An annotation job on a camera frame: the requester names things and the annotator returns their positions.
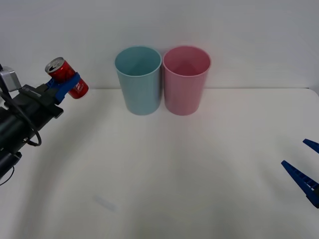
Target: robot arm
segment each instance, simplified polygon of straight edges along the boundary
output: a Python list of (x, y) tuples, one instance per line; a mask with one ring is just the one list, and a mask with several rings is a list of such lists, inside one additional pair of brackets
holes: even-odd
[[(14, 70), (0, 65), (0, 96), (7, 108), (0, 107), (0, 178), (21, 159), (19, 150), (26, 143), (41, 145), (38, 131), (63, 113), (57, 105), (79, 81), (80, 75), (76, 73), (62, 84), (51, 79), (37, 88), (29, 85), (21, 87)], [(19, 94), (11, 98), (9, 93), (15, 90)], [(38, 143), (31, 141), (35, 135)]]

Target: red soda can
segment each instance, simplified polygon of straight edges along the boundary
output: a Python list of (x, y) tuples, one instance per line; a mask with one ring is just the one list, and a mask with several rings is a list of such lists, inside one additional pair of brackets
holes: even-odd
[[(44, 70), (58, 83), (66, 82), (75, 75), (75, 71), (69, 65), (69, 63), (63, 59), (63, 57), (58, 57), (52, 60), (45, 66)], [(82, 79), (80, 79), (75, 87), (69, 91), (69, 94), (73, 98), (78, 99), (84, 96), (88, 90), (88, 85)]]

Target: white table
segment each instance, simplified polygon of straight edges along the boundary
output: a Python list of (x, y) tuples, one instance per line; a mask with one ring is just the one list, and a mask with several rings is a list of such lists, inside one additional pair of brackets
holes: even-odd
[(317, 239), (319, 211), (281, 165), (319, 181), (319, 98), (205, 90), (187, 117), (127, 111), (121, 90), (67, 97), (0, 187), (1, 239)]

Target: can lid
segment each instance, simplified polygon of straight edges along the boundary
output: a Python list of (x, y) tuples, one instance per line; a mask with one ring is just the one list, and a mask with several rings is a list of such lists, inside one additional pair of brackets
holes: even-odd
[(58, 57), (52, 60), (49, 64), (47, 64), (44, 68), (46, 73), (51, 73), (59, 69), (64, 63), (63, 57)]

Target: cup rim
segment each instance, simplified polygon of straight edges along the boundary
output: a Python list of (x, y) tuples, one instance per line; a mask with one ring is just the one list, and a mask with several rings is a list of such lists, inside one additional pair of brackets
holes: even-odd
[[(151, 50), (155, 51), (155, 52), (159, 55), (160, 62), (159, 62), (159, 65), (156, 67), (155, 70), (153, 70), (152, 72), (149, 72), (149, 73), (147, 73), (147, 74), (145, 74), (145, 75), (141, 75), (141, 76), (130, 76), (130, 75), (127, 75), (127, 74), (122, 73), (122, 72), (116, 67), (116, 64), (115, 64), (116, 58), (117, 58), (123, 51), (125, 51), (125, 50), (127, 50), (127, 49), (130, 49), (130, 48), (135, 48), (135, 47), (145, 47), (145, 48), (148, 48), (148, 49), (151, 49)], [(149, 46), (144, 46), (144, 45), (129, 46), (129, 47), (123, 49), (122, 51), (120, 51), (120, 52), (117, 54), (117, 56), (115, 57), (115, 60), (114, 60), (114, 66), (115, 66), (115, 69), (116, 69), (117, 72), (121, 73), (121, 74), (124, 75), (124, 76), (134, 77), (134, 78), (144, 77), (144, 76), (148, 76), (148, 75), (154, 73), (155, 71), (157, 71), (157, 70), (160, 68), (160, 66), (162, 65), (162, 63), (163, 63), (163, 59), (162, 59), (161, 54), (160, 54), (157, 50), (155, 50), (154, 48), (149, 47)]]
[[(204, 71), (204, 72), (202, 72), (202, 73), (200, 73), (200, 74), (198, 74), (198, 75), (192, 75), (192, 76), (184, 76), (184, 75), (180, 75), (180, 74), (177, 74), (177, 73), (171, 71), (171, 70), (165, 65), (165, 61), (164, 61), (165, 56), (166, 56), (170, 51), (172, 51), (172, 50), (174, 50), (174, 49), (176, 49), (176, 48), (180, 48), (180, 47), (192, 47), (192, 48), (196, 48), (197, 50), (200, 50), (200, 51), (204, 52), (204, 53), (208, 56), (208, 58), (209, 58), (209, 66), (208, 66), (207, 70)], [(180, 46), (176, 46), (176, 47), (171, 48), (170, 50), (168, 50), (168, 51), (164, 54), (164, 56), (163, 56), (163, 63), (162, 63), (162, 64), (163, 64), (163, 66), (164, 66), (164, 68), (165, 68), (166, 70), (168, 70), (169, 72), (171, 72), (172, 74), (174, 74), (174, 75), (176, 75), (176, 76), (185, 77), (185, 78), (191, 78), (191, 77), (197, 77), (197, 76), (204, 75), (204, 74), (206, 74), (206, 73), (209, 71), (209, 69), (210, 69), (210, 67), (211, 67), (211, 57), (210, 57), (210, 55), (209, 55), (205, 50), (203, 50), (203, 49), (201, 49), (201, 48), (199, 48), (199, 47), (197, 47), (197, 46), (192, 46), (192, 45), (180, 45)]]

